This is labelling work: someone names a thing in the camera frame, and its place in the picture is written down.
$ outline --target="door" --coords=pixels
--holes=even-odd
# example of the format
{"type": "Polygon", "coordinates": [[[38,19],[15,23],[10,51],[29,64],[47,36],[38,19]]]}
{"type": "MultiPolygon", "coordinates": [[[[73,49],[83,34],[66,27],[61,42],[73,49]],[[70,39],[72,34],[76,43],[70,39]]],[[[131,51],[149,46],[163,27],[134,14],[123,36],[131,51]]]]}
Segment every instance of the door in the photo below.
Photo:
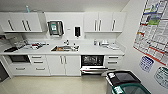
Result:
{"type": "Polygon", "coordinates": [[[111,31],[113,22],[112,13],[100,12],[98,22],[98,31],[111,31]]]}
{"type": "Polygon", "coordinates": [[[0,25],[4,32],[15,30],[13,22],[9,16],[9,13],[0,13],[0,25]]]}
{"type": "Polygon", "coordinates": [[[98,30],[98,12],[84,13],[84,31],[94,32],[98,30]]]}
{"type": "Polygon", "coordinates": [[[80,76],[81,57],[80,56],[66,56],[65,69],[67,76],[80,76]]]}
{"type": "Polygon", "coordinates": [[[23,13],[9,13],[15,27],[15,31],[27,31],[23,13]]]}
{"type": "Polygon", "coordinates": [[[65,75],[62,56],[46,55],[46,58],[51,75],[65,75]]]}
{"type": "Polygon", "coordinates": [[[37,13],[24,13],[27,31],[41,32],[40,21],[37,13]]]}
{"type": "Polygon", "coordinates": [[[123,30],[123,26],[124,26],[124,22],[125,22],[125,12],[114,12],[113,13],[113,31],[122,31],[123,30]]]}

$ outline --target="bottle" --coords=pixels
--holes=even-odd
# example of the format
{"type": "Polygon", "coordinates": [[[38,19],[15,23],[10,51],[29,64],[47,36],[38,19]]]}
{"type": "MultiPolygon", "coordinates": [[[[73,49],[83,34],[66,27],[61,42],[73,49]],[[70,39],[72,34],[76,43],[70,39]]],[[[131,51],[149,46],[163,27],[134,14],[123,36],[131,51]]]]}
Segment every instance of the bottle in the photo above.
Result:
{"type": "Polygon", "coordinates": [[[94,45],[96,45],[97,44],[97,41],[96,41],[96,39],[94,40],[94,45]]]}

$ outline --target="lower cabinet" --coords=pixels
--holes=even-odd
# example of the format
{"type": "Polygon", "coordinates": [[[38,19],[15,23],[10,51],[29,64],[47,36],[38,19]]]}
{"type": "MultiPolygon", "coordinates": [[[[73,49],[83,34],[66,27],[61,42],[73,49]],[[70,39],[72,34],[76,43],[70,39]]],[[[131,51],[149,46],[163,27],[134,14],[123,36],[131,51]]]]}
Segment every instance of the lower cabinet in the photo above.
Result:
{"type": "Polygon", "coordinates": [[[46,55],[46,58],[52,76],[81,76],[80,56],[46,55]]]}

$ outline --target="faucet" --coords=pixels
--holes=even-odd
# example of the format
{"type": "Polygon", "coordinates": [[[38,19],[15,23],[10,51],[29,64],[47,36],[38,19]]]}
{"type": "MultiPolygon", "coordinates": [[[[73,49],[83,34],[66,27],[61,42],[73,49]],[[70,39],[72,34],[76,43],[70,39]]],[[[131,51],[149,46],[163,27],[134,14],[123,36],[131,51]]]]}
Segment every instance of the faucet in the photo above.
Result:
{"type": "Polygon", "coordinates": [[[67,40],[67,41],[64,41],[64,43],[66,43],[67,45],[69,45],[69,41],[67,40]]]}

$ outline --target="countertop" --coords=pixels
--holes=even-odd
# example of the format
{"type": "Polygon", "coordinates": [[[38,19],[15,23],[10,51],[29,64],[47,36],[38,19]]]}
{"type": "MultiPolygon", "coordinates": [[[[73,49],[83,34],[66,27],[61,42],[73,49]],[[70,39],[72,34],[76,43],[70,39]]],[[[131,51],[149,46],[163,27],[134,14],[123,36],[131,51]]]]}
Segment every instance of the countertop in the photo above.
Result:
{"type": "Polygon", "coordinates": [[[79,45],[78,51],[51,51],[55,46],[61,46],[56,44],[44,45],[39,49],[25,49],[21,48],[14,52],[4,52],[4,50],[0,51],[0,55],[35,55],[35,54],[54,54],[54,55],[124,55],[121,50],[112,50],[108,48],[103,48],[100,46],[95,46],[92,44],[81,44],[79,45]]]}

